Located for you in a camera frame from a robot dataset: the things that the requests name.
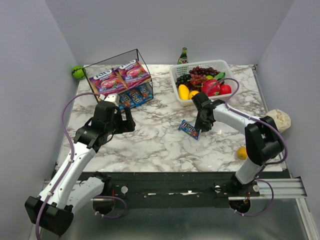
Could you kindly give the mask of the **blue M&M's candy bag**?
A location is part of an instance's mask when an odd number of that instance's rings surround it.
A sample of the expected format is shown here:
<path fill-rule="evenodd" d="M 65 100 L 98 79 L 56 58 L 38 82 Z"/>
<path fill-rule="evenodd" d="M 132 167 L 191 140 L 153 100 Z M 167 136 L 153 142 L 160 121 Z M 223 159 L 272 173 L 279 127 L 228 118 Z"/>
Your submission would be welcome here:
<path fill-rule="evenodd" d="M 118 106 L 121 111 L 124 110 L 124 108 L 131 108 L 133 106 L 131 98 L 125 92 L 119 94 Z"/>
<path fill-rule="evenodd" d="M 185 119 L 182 120 L 181 124 L 178 127 L 178 130 L 183 131 L 195 140 L 199 139 L 200 131 L 196 130 L 195 127 L 188 123 Z"/>
<path fill-rule="evenodd" d="M 153 98 L 153 94 L 151 93 L 151 91 L 149 90 L 147 84 L 141 84 L 138 86 L 138 90 L 140 92 L 140 94 L 142 95 L 142 98 L 147 101 L 149 99 Z"/>
<path fill-rule="evenodd" d="M 144 103 L 144 98 L 141 96 L 140 93 L 138 93 L 138 90 L 131 89 L 131 90 L 128 90 L 126 94 L 131 98 L 131 100 L 133 101 L 136 107 Z"/>

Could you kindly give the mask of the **white plastic fruit basket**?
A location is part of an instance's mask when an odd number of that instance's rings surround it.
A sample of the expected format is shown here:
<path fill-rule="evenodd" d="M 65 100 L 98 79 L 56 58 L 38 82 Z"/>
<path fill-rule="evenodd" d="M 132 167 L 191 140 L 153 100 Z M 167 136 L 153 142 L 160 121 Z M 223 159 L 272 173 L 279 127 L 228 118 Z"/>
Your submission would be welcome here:
<path fill-rule="evenodd" d="M 173 65 L 169 69 L 174 94 L 178 102 L 186 107 L 193 104 L 191 98 L 205 92 L 211 100 L 225 99 L 236 90 L 233 72 L 226 61 L 210 60 Z"/>

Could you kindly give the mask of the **purple Fox's candy bag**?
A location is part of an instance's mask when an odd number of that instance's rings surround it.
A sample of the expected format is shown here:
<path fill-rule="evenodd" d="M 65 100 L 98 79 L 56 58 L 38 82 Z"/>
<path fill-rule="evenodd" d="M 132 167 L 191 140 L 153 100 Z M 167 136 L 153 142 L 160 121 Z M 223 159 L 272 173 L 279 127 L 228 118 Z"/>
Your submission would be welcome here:
<path fill-rule="evenodd" d="M 127 89 L 113 68 L 90 77 L 89 81 L 94 85 L 98 94 L 105 96 L 117 94 Z"/>
<path fill-rule="evenodd" d="M 119 66 L 116 71 L 120 74 L 129 89 L 136 87 L 151 78 L 149 72 L 145 70 L 137 59 L 133 59 L 126 64 Z"/>

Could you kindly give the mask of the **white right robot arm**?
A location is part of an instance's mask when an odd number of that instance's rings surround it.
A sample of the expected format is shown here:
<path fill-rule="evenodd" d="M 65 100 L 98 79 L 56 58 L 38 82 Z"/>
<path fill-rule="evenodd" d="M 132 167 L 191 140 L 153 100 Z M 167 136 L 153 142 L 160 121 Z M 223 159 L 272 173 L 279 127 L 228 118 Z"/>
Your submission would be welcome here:
<path fill-rule="evenodd" d="M 250 116 L 228 106 L 223 100 L 210 100 L 204 92 L 197 93 L 191 99 L 197 109 L 194 126 L 197 131 L 208 132 L 215 122 L 221 122 L 245 137 L 247 159 L 231 177 L 234 188 L 242 189 L 251 184 L 270 159 L 287 150 L 272 117 Z"/>

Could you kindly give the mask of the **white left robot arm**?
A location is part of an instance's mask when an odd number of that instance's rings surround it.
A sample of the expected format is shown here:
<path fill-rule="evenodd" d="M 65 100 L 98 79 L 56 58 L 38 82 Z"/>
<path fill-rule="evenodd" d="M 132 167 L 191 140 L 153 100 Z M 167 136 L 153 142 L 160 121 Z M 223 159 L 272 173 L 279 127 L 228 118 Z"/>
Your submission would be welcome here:
<path fill-rule="evenodd" d="M 100 101 L 93 117 L 76 131 L 68 157 L 49 184 L 37 197 L 27 198 L 24 207 L 35 224 L 37 239 L 41 238 L 40 228 L 61 237 L 70 227 L 76 210 L 104 191 L 108 180 L 103 177 L 90 177 L 82 192 L 73 191 L 73 187 L 109 136 L 134 131 L 136 124 L 130 108 L 125 107 L 124 112 L 126 119 L 115 103 Z"/>

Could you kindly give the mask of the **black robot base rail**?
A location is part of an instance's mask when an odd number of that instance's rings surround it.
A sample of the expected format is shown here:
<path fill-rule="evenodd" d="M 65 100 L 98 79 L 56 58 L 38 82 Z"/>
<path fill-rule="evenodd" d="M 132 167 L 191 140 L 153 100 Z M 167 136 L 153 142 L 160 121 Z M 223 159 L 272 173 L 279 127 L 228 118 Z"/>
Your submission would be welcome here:
<path fill-rule="evenodd" d="M 258 183 L 240 186 L 233 172 L 85 172 L 98 177 L 102 195 L 114 195 L 129 209 L 228 208 L 230 201 L 260 196 Z"/>

